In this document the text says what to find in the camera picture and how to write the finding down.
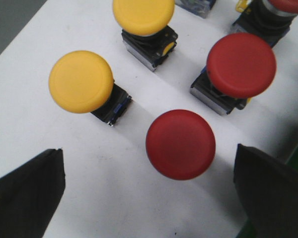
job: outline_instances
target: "white surface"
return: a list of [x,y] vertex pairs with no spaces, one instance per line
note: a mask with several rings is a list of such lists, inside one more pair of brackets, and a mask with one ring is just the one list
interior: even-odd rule
[[[298,17],[274,48],[275,81],[243,111],[220,117],[189,93],[238,17],[235,3],[219,0],[208,19],[176,7],[178,46],[155,73],[126,51],[109,0],[48,0],[2,53],[0,177],[47,148],[64,150],[67,187],[45,238],[235,237],[246,220],[232,182],[237,143],[285,159],[298,141]],[[49,72],[75,50],[102,55],[133,96],[115,127],[53,102]],[[172,109],[198,113],[216,136],[213,164],[193,180],[165,178],[146,156],[149,125]]]

